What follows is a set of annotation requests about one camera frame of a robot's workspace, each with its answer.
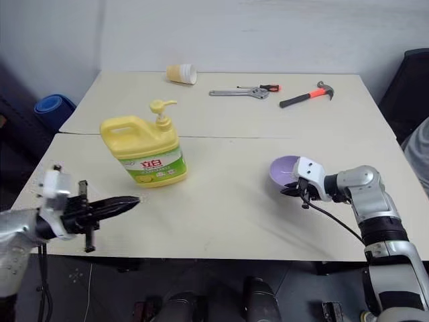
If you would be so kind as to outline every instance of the paper cup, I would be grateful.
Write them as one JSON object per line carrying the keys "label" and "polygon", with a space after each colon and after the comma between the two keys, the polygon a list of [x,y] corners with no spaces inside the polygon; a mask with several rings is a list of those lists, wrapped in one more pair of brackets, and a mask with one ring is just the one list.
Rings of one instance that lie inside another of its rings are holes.
{"label": "paper cup", "polygon": [[172,82],[195,84],[196,68],[192,64],[169,65],[167,66],[167,79]]}

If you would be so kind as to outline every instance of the black chair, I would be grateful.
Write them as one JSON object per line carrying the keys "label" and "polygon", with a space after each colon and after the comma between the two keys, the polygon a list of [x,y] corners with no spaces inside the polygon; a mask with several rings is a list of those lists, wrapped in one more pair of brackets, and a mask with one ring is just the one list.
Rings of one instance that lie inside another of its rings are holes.
{"label": "black chair", "polygon": [[405,52],[379,108],[400,144],[429,117],[429,48]]}

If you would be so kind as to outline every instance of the white wall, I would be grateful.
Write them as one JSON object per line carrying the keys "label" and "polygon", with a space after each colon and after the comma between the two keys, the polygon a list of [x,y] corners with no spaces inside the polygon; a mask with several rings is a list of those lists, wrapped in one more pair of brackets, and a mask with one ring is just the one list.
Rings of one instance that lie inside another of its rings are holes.
{"label": "white wall", "polygon": [[97,1],[0,0],[0,59],[37,98],[78,103],[98,74],[101,13]]}
{"label": "white wall", "polygon": [[378,101],[429,47],[428,0],[0,0],[0,55],[41,97],[98,68],[359,73]]}

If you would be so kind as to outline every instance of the table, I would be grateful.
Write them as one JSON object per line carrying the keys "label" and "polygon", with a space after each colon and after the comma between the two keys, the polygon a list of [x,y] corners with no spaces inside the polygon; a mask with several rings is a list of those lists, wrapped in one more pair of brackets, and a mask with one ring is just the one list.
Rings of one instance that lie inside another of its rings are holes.
{"label": "table", "polygon": [[[301,208],[268,179],[272,160],[307,156],[327,173],[370,164],[393,197],[410,239],[429,260],[428,199],[395,140],[313,138],[181,138],[189,177],[156,189],[136,186],[100,136],[58,134],[28,180],[14,208],[38,206],[43,171],[55,163],[77,182],[88,180],[90,201],[134,195],[141,203],[101,222],[97,250],[83,252],[84,239],[53,240],[50,254],[138,258],[246,258],[364,261],[363,245],[328,217]],[[357,231],[348,205],[319,202]]]}
{"label": "table", "polygon": [[[317,97],[285,109],[279,102],[316,89],[318,81],[335,90],[332,101]],[[280,84],[279,93],[253,97],[210,97],[210,90]],[[101,72],[61,127],[61,132],[97,134],[110,117],[137,115],[154,120],[153,99],[175,99],[168,107],[179,136],[211,138],[314,138],[321,144],[339,136],[392,139],[394,134],[359,75],[199,73],[195,85],[168,82],[160,72]]]}

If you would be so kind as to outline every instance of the bottle label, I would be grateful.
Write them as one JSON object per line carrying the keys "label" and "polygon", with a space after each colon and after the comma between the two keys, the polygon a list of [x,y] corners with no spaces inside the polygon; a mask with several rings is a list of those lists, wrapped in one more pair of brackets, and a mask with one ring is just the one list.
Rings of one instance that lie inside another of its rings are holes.
{"label": "bottle label", "polygon": [[164,181],[186,172],[180,147],[145,158],[120,160],[120,163],[137,183]]}

